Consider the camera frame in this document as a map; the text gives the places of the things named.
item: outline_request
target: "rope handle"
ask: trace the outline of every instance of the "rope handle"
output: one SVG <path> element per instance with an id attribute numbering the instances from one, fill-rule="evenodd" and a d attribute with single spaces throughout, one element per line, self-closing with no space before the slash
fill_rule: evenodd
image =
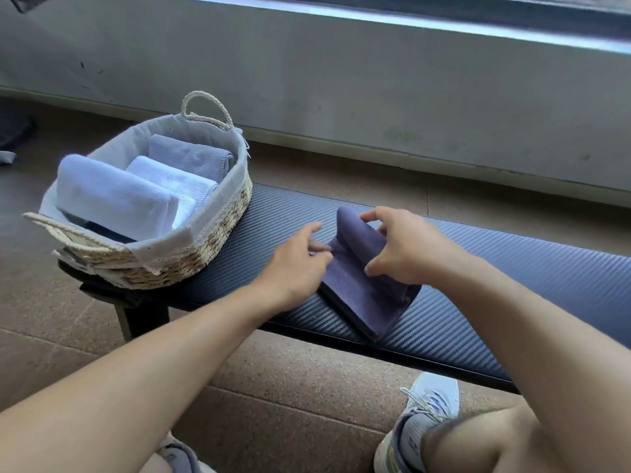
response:
<path id="1" fill-rule="evenodd" d="M 97 253 L 98 254 L 113 254 L 115 252 L 128 252 L 128 249 L 124 246 L 116 246 L 113 244 L 109 244 L 97 237 L 94 237 L 88 234 L 87 232 L 84 232 L 83 230 L 79 230 L 72 226 L 68 226 L 64 224 L 63 222 L 56 221 L 55 219 L 52 219 L 51 217 L 47 217 L 46 215 L 35 214 L 35 213 L 25 213 L 23 215 L 27 219 L 30 219 L 36 224 L 46 228 L 46 230 L 51 234 L 51 236 L 56 238 L 59 242 L 61 242 L 65 246 L 70 247 L 72 249 L 90 250 L 94 254 L 97 254 Z M 96 247 L 76 243 L 75 241 L 72 240 L 72 238 L 69 237 L 69 235 L 73 235 L 80 239 L 85 239 L 91 242 L 92 244 L 96 245 Z"/>
<path id="2" fill-rule="evenodd" d="M 187 113 L 186 108 L 189 105 L 189 101 L 197 97 L 206 98 L 207 100 L 215 103 L 219 107 L 219 109 L 222 111 L 227 122 L 219 121 L 219 119 L 209 118 L 207 116 L 200 116 L 200 115 L 195 114 L 192 111 L 190 113 Z M 226 107 L 221 103 L 221 101 L 219 101 L 216 97 L 214 97 L 212 94 L 207 93 L 206 91 L 193 91 L 192 93 L 187 94 L 182 100 L 182 110 L 180 111 L 180 114 L 185 119 L 188 119 L 189 121 L 205 121 L 207 123 L 214 124 L 215 126 L 223 129 L 224 131 L 234 128 L 232 117 L 230 116 L 230 113 L 228 112 Z"/>

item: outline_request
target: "person's left arm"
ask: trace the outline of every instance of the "person's left arm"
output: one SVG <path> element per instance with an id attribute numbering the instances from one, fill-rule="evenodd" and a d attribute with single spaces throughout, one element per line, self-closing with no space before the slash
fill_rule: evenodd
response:
<path id="1" fill-rule="evenodd" d="M 277 247 L 252 284 L 2 412 L 0 470 L 138 473 L 241 342 L 316 292 L 332 259 L 311 242 L 319 229 L 309 224 Z"/>

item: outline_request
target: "hand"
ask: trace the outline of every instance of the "hand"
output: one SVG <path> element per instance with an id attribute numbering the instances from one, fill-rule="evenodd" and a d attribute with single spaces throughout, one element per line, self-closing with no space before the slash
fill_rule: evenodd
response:
<path id="1" fill-rule="evenodd" d="M 262 287 L 261 293 L 272 302 L 275 313 L 291 310 L 315 294 L 326 266 L 333 260 L 331 248 L 311 240 L 322 228 L 320 222 L 307 224 L 287 242 L 280 244 L 252 286 Z"/>
<path id="2" fill-rule="evenodd" d="M 404 209 L 375 207 L 360 217 L 364 222 L 381 221 L 379 230 L 387 237 L 381 254 L 366 266 L 369 276 L 385 274 L 405 284 L 437 287 L 468 255 L 436 226 Z"/>

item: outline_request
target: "wicker basket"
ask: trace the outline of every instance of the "wicker basket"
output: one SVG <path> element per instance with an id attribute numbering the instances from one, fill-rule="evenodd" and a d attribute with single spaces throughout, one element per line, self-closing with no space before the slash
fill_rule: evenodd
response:
<path id="1" fill-rule="evenodd" d="M 226 122 L 186 113 L 188 102 L 207 98 L 222 110 Z M 25 217 L 43 226 L 63 244 L 54 254 L 71 267 L 96 274 L 118 287 L 154 289 L 188 278 L 206 267 L 219 253 L 252 197 L 247 171 L 248 145 L 225 107 L 202 91 L 188 94 L 179 115 L 145 121 L 119 134 L 88 157 L 126 168 L 148 151 L 148 138 L 162 134 L 180 141 L 222 147 L 236 156 L 235 165 L 208 201 L 183 226 L 163 238 L 123 244 L 83 227 L 56 207 L 57 182 L 44 195 L 39 214 Z"/>

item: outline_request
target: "folded purple cloth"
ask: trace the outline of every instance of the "folded purple cloth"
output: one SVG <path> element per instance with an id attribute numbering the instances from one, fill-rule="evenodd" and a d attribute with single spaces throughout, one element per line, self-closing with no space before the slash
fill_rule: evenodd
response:
<path id="1" fill-rule="evenodd" d="M 372 341 L 394 326 L 421 286 L 409 286 L 389 276 L 369 278 L 364 269 L 386 246 L 386 237 L 363 222 L 350 207 L 338 209 L 338 232 L 329 242 L 329 264 L 320 293 Z"/>

